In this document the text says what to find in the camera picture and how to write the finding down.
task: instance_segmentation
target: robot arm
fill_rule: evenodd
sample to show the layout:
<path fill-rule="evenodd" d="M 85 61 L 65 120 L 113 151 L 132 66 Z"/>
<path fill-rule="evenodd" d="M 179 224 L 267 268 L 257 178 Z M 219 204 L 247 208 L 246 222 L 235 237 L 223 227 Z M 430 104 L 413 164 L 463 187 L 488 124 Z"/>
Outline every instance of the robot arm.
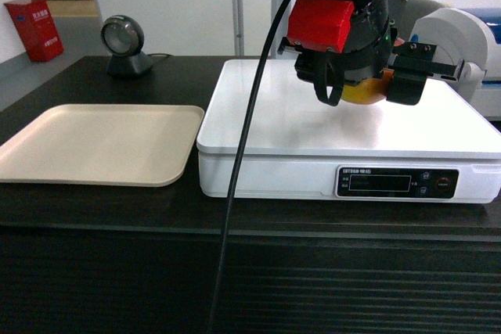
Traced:
<path fill-rule="evenodd" d="M 394 48 L 396 38 L 388 0 L 296 0 L 281 50 L 299 54 L 297 76 L 312 82 L 317 98 L 331 106 L 344 93 L 366 90 L 368 82 L 388 101 L 415 105 L 428 76 L 460 74 L 461 62 L 431 62 L 434 46 Z"/>

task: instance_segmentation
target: red fire extinguisher box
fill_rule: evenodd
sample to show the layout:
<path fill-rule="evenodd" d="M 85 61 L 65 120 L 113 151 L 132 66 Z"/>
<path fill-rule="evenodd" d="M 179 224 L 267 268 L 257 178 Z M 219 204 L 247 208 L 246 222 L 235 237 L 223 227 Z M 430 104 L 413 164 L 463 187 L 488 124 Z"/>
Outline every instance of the red fire extinguisher box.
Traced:
<path fill-rule="evenodd" d="M 63 53 L 46 0 L 14 0 L 5 6 L 31 61 L 47 62 Z"/>

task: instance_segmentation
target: white machine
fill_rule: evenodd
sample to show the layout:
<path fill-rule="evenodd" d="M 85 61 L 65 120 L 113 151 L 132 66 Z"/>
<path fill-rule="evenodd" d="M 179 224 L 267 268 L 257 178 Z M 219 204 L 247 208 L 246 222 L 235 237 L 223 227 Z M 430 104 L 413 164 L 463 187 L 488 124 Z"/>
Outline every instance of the white machine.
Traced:
<path fill-rule="evenodd" d="M 226 63 L 197 138 L 200 185 L 226 196 L 257 61 Z M 326 106 L 292 60 L 270 60 L 237 197 L 488 203 L 501 134 L 443 81 L 420 103 Z"/>
<path fill-rule="evenodd" d="M 435 62 L 464 59 L 460 79 L 447 82 L 484 117 L 501 120 L 501 9 L 438 9 L 417 20 L 411 35 L 437 45 Z"/>

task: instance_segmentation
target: black cable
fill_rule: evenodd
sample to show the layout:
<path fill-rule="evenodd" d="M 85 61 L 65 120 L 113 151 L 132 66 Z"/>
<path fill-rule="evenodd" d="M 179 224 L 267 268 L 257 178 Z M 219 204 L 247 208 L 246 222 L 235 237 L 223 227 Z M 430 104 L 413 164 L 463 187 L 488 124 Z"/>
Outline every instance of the black cable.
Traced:
<path fill-rule="evenodd" d="M 228 195 L 226 197 L 227 199 L 226 216 L 222 225 L 222 233 L 221 233 L 222 240 L 221 240 L 221 251 L 219 253 L 218 273 L 216 274 L 214 292 L 212 295 L 211 310 L 209 313 L 209 319 L 207 323 L 207 331 L 206 331 L 207 334 L 212 333 L 216 307 L 218 306 L 219 290 L 221 288 L 221 277 L 222 277 L 223 266 L 225 263 L 226 243 L 228 240 L 228 232 L 229 232 L 229 217 L 235 199 L 236 182 L 238 180 L 238 174 L 240 172 L 240 165 L 242 164 L 243 151 L 245 150 L 245 144 L 247 143 L 247 136 L 249 135 L 249 130 L 251 128 L 252 114 L 254 113 L 254 107 L 256 105 L 256 100 L 258 99 L 259 85 L 261 84 L 261 78 L 265 70 L 266 60 L 268 58 L 269 51 L 272 47 L 276 30 L 279 27 L 282 16 L 285 13 L 289 3 L 290 0 L 282 0 L 282 4 L 280 5 L 278 11 L 276 12 L 275 18 L 273 19 L 272 22 L 272 26 L 269 28 L 269 32 L 265 40 L 265 45 L 263 46 L 261 58 L 259 59 L 258 63 L 258 68 L 256 69 L 256 75 L 254 76 L 254 83 L 252 84 L 252 89 L 250 91 L 249 104 L 247 105 L 245 120 L 243 121 L 242 134 L 240 136 L 240 141 L 238 144 L 238 148 L 236 150 L 235 163 L 233 164 L 232 175 L 229 180 Z"/>

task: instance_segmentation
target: scale display panel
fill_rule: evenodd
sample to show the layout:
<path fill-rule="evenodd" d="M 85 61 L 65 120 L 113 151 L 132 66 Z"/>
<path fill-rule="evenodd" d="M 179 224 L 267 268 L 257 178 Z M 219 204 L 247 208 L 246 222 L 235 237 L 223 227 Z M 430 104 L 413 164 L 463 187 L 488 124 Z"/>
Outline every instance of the scale display panel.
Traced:
<path fill-rule="evenodd" d="M 458 177 L 450 169 L 341 167 L 337 195 L 451 199 Z"/>

